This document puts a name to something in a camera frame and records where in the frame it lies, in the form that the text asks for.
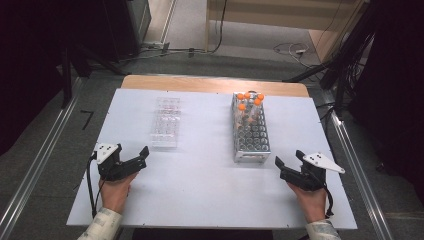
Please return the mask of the dark cabinet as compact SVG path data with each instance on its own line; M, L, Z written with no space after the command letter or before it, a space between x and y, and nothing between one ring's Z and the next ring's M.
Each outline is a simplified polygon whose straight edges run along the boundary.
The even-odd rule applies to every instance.
M139 54L152 19L148 0L81 0L77 10L83 46L115 62Z

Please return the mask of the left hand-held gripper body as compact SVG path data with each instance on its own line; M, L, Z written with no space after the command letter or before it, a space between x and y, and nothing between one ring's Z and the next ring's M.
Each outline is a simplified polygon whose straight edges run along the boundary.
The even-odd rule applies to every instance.
M100 143L94 152L102 180L118 181L130 175L128 166L120 160L120 144Z

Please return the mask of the metal tube rack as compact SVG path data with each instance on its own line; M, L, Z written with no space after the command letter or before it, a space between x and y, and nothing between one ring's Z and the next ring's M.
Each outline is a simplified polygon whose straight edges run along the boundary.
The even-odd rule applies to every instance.
M251 109L259 92L247 91L251 93ZM266 125L265 112L262 101L262 109L258 119L251 117L251 110L247 112L248 124L240 126L237 109L237 93L232 96L232 120L233 120L233 143L234 143L234 162L235 163L258 163L263 164L271 154L269 134Z

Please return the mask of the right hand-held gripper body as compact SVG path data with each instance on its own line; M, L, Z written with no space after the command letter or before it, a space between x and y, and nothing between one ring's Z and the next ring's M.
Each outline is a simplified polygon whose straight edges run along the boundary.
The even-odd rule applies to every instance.
M316 191L326 186L326 171L331 170L340 174L345 173L345 169L337 165L321 152L305 154L305 163L302 163L300 171L289 167L287 177L281 177L305 191Z

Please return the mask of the aluminium floor rail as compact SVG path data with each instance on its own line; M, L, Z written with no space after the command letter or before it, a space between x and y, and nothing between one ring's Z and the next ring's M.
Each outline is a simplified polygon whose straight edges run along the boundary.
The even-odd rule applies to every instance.
M386 221L383 211L374 194L371 184L362 168L355 148L350 140L346 126L340 121L335 113L331 114L331 121L334 125L338 139L342 145L343 151L350 165L351 172L359 188L363 199L365 209L371 220L378 240L394 240L393 234Z
M25 177L21 181L18 189L12 195L11 200L7 204L6 211L0 220L0 240L8 240L9 236L11 235L15 224L17 223L23 209L25 208L25 205L27 204L31 193L35 188L35 185L41 176L41 173L43 172L52 151L56 146L56 143L61 136L63 129L72 114L72 111L75 108L75 105L80 96L80 92L86 85L86 82L86 78L76 78L72 86L74 95L71 97L69 103L58 113L58 116L50 128L48 135L39 148L37 155L33 159L29 170L25 174Z

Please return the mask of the light wooden furniture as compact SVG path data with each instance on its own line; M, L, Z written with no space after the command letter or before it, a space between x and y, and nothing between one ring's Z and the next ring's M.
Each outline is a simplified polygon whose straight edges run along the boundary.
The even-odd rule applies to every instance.
M346 33L358 23L371 0L206 0L209 22L225 21L307 29L321 61L336 54Z

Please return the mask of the person's right hand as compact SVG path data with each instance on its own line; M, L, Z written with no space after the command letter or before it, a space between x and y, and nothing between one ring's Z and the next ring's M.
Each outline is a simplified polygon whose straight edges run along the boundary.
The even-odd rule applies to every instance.
M326 218L325 206L327 193L324 189L305 191L291 183L288 183L288 186L295 193L308 223L321 221Z

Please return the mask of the wooden table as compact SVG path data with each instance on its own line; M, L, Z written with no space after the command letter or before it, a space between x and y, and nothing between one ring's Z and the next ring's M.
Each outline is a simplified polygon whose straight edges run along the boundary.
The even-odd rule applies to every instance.
M266 96L309 96L306 86L301 83L254 81L224 77L128 75L123 79L121 87L124 89L208 93L233 93L253 90Z

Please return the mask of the clear acrylic tube rack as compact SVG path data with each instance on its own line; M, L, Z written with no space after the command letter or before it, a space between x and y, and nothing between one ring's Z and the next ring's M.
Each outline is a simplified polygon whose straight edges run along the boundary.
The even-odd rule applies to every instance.
M158 97L150 133L155 148L176 148L181 120L180 99Z

